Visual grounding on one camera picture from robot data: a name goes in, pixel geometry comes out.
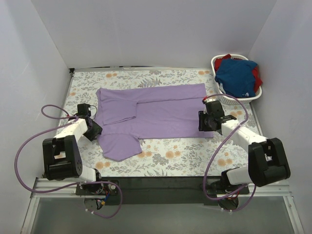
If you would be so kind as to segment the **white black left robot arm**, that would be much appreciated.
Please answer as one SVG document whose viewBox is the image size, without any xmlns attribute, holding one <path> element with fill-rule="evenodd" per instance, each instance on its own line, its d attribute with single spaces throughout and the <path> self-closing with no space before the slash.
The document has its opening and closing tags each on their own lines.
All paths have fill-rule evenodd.
<svg viewBox="0 0 312 234">
<path fill-rule="evenodd" d="M 53 138 L 43 141 L 43 162 L 45 177 L 48 180 L 69 179 L 81 183 L 88 182 L 88 191 L 98 195 L 104 188 L 100 172 L 83 165 L 78 149 L 81 137 L 94 141 L 102 132 L 102 128 L 91 115 L 91 105 L 86 103 L 77 105 L 77 113 L 69 118 L 73 121 L 72 124 Z"/>
</svg>

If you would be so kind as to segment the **purple t shirt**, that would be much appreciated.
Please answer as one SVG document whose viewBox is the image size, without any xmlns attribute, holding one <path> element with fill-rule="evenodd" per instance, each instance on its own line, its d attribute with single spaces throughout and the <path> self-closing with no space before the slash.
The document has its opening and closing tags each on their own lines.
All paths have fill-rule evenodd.
<svg viewBox="0 0 312 234">
<path fill-rule="evenodd" d="M 140 139 L 213 138 L 198 129 L 203 83 L 127 90 L 100 88 L 95 122 L 103 155 L 123 161 L 142 152 Z"/>
</svg>

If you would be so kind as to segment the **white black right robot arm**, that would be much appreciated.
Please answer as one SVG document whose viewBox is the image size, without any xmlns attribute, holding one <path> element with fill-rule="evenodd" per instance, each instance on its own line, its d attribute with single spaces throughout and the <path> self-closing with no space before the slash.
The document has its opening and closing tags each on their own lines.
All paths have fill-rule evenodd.
<svg viewBox="0 0 312 234">
<path fill-rule="evenodd" d="M 220 179 L 207 182 L 210 187 L 227 194 L 250 183 L 263 187 L 288 179 L 291 176 L 283 143 L 278 138 L 266 138 L 244 127 L 232 115 L 225 115 L 220 101 L 205 98 L 205 109 L 198 113 L 199 130 L 217 132 L 226 140 L 232 140 L 248 154 L 248 165 L 228 169 Z"/>
</svg>

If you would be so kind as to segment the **aluminium front frame rail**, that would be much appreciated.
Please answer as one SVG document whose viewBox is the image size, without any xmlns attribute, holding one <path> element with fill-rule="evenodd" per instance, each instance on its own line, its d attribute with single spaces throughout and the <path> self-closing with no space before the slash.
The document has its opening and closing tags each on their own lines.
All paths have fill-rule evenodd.
<svg viewBox="0 0 312 234">
<path fill-rule="evenodd" d="M 37 178 L 34 184 L 34 190 L 46 191 L 56 189 L 73 183 L 72 181 L 49 181 L 46 178 Z M 56 198 L 70 198 L 70 197 L 100 197 L 100 195 L 77 195 L 77 185 L 72 185 L 61 190 L 51 193 L 31 193 L 31 197 L 56 197 Z M 263 187 L 257 187 L 254 197 L 271 197 L 271 196 L 292 196 L 290 187 L 287 181 L 281 181 Z"/>
</svg>

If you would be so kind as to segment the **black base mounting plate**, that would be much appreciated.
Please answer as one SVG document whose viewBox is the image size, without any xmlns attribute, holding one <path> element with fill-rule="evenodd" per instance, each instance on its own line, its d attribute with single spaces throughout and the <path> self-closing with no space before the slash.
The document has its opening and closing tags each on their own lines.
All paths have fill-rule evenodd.
<svg viewBox="0 0 312 234">
<path fill-rule="evenodd" d="M 117 184 L 123 194 L 122 204 L 204 204 L 216 206 L 217 201 L 208 199 L 203 192 L 203 176 L 174 177 L 103 177 L 102 181 Z M 206 193 L 210 197 L 225 195 L 239 188 L 240 185 L 221 183 L 220 176 L 208 176 Z M 101 193 L 95 194 L 100 185 L 81 185 L 76 188 L 76 195 L 85 197 L 102 197 L 111 190 L 107 205 L 118 205 L 120 196 L 118 189 L 111 189 L 110 184 L 104 184 Z"/>
</svg>

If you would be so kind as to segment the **blue t shirt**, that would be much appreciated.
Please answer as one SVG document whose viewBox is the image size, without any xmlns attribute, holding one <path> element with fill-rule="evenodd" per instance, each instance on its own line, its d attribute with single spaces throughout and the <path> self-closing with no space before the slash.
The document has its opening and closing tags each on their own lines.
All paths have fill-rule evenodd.
<svg viewBox="0 0 312 234">
<path fill-rule="evenodd" d="M 215 67 L 215 81 L 222 86 L 226 94 L 235 98 L 253 98 L 257 63 L 250 60 L 227 58 L 222 59 Z"/>
</svg>

